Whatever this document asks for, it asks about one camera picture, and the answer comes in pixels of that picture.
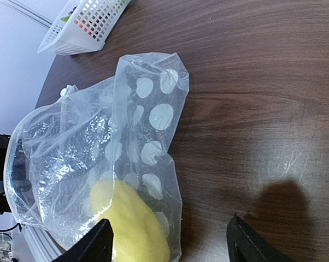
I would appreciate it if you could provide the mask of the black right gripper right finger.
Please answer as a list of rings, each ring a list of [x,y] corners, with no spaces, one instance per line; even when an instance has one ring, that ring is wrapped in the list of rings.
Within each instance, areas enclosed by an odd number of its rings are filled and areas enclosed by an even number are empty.
[[[227,225],[226,239],[230,261],[292,261],[236,214]]]

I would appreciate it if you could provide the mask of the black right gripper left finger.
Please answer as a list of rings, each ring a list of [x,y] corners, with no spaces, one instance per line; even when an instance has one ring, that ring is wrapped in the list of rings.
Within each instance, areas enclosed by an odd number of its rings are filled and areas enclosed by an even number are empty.
[[[113,230],[107,219],[101,219],[72,248],[53,262],[111,262]]]

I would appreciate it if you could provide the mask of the yellow fake lemon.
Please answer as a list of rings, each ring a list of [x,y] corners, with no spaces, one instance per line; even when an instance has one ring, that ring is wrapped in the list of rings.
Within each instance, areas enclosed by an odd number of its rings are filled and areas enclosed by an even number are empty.
[[[161,223],[132,187],[120,180],[101,180],[92,187],[90,200],[96,221],[111,224],[114,261],[170,260]]]

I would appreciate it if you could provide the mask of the clear zip top bag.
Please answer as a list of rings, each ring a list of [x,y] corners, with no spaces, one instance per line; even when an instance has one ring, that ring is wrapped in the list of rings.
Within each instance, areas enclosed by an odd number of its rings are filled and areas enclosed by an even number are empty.
[[[178,261],[183,202],[168,150],[189,89],[176,53],[125,55],[114,76],[30,112],[9,139],[4,164],[14,219],[70,249],[98,223],[92,187],[120,180],[154,212],[169,261]]]

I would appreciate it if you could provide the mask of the orange fake food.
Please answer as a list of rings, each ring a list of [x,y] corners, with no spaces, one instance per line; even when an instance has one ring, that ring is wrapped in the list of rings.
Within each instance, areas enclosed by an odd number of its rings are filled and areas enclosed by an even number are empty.
[[[93,37],[95,28],[94,28],[94,21],[93,20],[75,20],[74,23],[82,29],[87,35]]]

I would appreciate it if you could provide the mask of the white zip slider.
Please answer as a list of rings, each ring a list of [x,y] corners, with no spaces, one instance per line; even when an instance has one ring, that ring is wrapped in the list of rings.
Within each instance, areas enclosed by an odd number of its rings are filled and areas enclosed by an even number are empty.
[[[64,98],[76,91],[77,87],[75,85],[67,85],[60,91],[60,97]]]

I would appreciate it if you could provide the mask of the white plastic perforated basket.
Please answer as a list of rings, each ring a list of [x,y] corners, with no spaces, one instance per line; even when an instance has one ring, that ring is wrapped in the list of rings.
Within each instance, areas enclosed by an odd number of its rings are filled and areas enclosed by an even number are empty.
[[[68,1],[37,52],[67,56],[102,50],[129,3],[127,0]]]

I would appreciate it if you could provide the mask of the aluminium front rail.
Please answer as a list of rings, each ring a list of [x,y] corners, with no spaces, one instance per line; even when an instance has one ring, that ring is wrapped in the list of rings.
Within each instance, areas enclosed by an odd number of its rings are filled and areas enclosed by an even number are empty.
[[[62,249],[43,229],[23,225],[12,232],[13,256],[18,261],[53,261],[62,255]]]

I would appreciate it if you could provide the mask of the left aluminium corner post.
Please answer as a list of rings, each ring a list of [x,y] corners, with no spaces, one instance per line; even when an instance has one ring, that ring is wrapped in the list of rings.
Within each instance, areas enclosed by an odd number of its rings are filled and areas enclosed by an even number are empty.
[[[34,22],[46,27],[50,28],[52,25],[52,21],[32,8],[24,5],[23,3],[15,0],[0,0],[0,3],[8,6],[14,11],[22,14],[23,16],[33,20]]]

